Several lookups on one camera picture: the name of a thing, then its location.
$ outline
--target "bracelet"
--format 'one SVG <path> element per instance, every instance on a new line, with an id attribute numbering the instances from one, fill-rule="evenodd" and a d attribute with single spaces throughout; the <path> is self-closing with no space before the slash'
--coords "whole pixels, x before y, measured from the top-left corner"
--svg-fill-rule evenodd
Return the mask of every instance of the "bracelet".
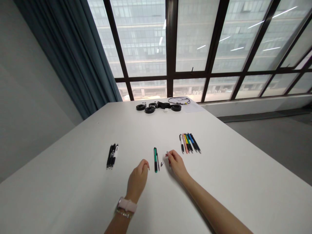
<path id="1" fill-rule="evenodd" d="M 119 209 L 116 209 L 116 212 L 119 213 L 119 214 L 121 214 L 122 216 L 124 216 L 124 217 L 126 217 L 126 218 L 129 218 L 129 219 L 131 219 L 132 216 L 133 216 L 132 214 L 125 213 L 125 212 L 123 212 L 123 211 L 120 211 Z"/>

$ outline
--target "glass pane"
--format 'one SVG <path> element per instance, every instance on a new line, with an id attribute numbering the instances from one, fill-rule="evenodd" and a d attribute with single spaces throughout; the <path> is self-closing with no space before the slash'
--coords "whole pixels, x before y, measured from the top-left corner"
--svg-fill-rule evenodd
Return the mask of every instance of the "glass pane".
<path id="1" fill-rule="evenodd" d="M 312 73 L 305 73 L 291 89 L 289 94 L 306 93 L 312 87 Z"/>
<path id="2" fill-rule="evenodd" d="M 210 78 L 205 101 L 228 100 L 239 76 Z"/>
<path id="3" fill-rule="evenodd" d="M 179 0 L 176 71 L 205 70 L 219 0 Z"/>
<path id="4" fill-rule="evenodd" d="M 130 82 L 134 100 L 157 99 L 167 97 L 167 81 Z"/>
<path id="5" fill-rule="evenodd" d="M 195 102 L 202 101 L 206 78 L 173 80 L 173 96 L 188 96 Z"/>
<path id="6" fill-rule="evenodd" d="M 302 69 L 303 66 L 307 63 L 307 61 L 310 59 L 312 56 L 312 50 L 308 53 L 308 55 L 298 64 L 297 67 L 295 67 L 295 70 Z"/>
<path id="7" fill-rule="evenodd" d="M 270 77 L 271 75 L 246 76 L 236 95 L 236 99 L 258 97 Z"/>
<path id="8" fill-rule="evenodd" d="M 124 77 L 103 1 L 88 0 L 102 46 L 115 78 Z"/>
<path id="9" fill-rule="evenodd" d="M 117 83 L 118 90 L 123 101 L 130 101 L 128 89 L 125 82 Z"/>
<path id="10" fill-rule="evenodd" d="M 242 71 L 269 4 L 270 0 L 230 0 L 213 73 Z"/>
<path id="11" fill-rule="evenodd" d="M 166 75 L 165 0 L 111 0 L 129 77 Z"/>
<path id="12" fill-rule="evenodd" d="M 282 67 L 293 67 L 311 47 L 312 21 L 305 28 L 295 46 L 282 64 Z"/>
<path id="13" fill-rule="evenodd" d="M 282 0 L 279 3 L 249 71 L 276 69 L 311 7 L 310 0 Z"/>
<path id="14" fill-rule="evenodd" d="M 276 74 L 262 96 L 282 95 L 297 75 L 298 73 Z"/>

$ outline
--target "black cable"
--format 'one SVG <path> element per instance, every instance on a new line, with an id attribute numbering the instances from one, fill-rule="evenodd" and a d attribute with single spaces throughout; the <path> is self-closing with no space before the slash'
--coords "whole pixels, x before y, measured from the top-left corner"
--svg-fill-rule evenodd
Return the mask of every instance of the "black cable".
<path id="1" fill-rule="evenodd" d="M 171 99 L 177 99 L 177 101 L 176 102 L 171 102 L 170 101 Z M 168 102 L 170 102 L 172 104 L 177 104 L 177 105 L 186 105 L 186 104 L 190 104 L 191 103 L 190 99 L 186 98 L 186 97 L 174 97 L 174 98 L 171 97 L 171 98 L 169 98 Z"/>

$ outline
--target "green pen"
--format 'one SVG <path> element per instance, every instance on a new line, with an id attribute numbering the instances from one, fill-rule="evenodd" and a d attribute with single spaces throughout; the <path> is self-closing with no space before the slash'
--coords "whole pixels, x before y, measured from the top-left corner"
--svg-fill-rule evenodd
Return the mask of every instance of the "green pen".
<path id="1" fill-rule="evenodd" d="M 192 148 L 192 146 L 191 146 L 191 141 L 189 140 L 189 136 L 187 135 L 187 134 L 185 134 L 186 135 L 186 138 L 188 139 L 188 142 L 189 142 L 189 149 L 190 149 L 190 151 L 193 153 L 193 148 Z"/>
<path id="2" fill-rule="evenodd" d="M 154 147 L 154 161 L 155 161 L 155 173 L 157 173 L 157 150 Z"/>

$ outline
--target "person's left hand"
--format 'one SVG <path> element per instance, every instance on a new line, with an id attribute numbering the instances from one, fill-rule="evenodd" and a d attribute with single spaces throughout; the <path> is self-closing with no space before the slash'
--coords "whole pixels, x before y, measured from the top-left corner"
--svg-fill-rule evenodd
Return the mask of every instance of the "person's left hand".
<path id="1" fill-rule="evenodd" d="M 142 159 L 140 164 L 133 169 L 131 175 L 129 176 L 127 195 L 125 196 L 125 199 L 131 200 L 134 203 L 138 202 L 146 185 L 149 168 L 150 165 L 148 161 Z"/>

